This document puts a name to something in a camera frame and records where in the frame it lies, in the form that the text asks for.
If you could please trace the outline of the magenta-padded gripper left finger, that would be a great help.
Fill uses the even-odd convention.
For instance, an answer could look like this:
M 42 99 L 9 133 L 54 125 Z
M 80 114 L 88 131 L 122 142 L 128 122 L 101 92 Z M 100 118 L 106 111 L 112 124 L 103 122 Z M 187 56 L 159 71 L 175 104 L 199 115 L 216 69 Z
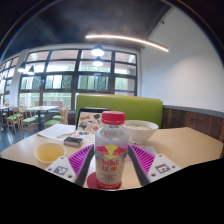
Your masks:
M 93 155 L 94 145 L 91 144 L 69 157 L 60 156 L 46 168 L 46 171 L 82 186 L 85 182 Z

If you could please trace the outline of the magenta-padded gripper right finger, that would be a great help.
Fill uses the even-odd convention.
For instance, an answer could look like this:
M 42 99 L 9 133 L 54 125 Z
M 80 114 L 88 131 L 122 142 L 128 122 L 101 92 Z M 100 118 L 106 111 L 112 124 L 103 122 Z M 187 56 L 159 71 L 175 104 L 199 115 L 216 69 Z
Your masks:
M 180 167 L 165 155 L 154 155 L 133 144 L 128 146 L 128 155 L 133 162 L 139 182 L 142 186 L 180 170 Z

